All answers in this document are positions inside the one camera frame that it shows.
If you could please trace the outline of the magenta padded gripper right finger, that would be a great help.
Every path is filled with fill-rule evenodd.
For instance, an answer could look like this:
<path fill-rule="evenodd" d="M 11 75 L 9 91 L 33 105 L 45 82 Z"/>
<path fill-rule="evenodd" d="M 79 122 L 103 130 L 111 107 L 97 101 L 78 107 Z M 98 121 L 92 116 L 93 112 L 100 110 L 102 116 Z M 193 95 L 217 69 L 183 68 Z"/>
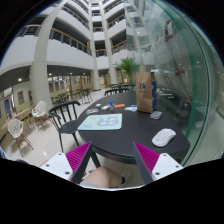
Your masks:
<path fill-rule="evenodd" d="M 133 143 L 133 154 L 145 185 L 182 169 L 169 154 L 158 154 L 137 142 Z"/>

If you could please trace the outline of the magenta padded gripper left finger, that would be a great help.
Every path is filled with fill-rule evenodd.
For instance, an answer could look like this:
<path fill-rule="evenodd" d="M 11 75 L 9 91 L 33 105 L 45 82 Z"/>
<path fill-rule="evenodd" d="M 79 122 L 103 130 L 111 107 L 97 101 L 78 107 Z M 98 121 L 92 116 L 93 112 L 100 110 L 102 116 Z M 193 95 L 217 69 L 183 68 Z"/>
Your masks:
<path fill-rule="evenodd" d="M 91 142 L 85 143 L 68 153 L 56 153 L 41 168 L 65 180 L 79 184 L 92 154 Z"/>

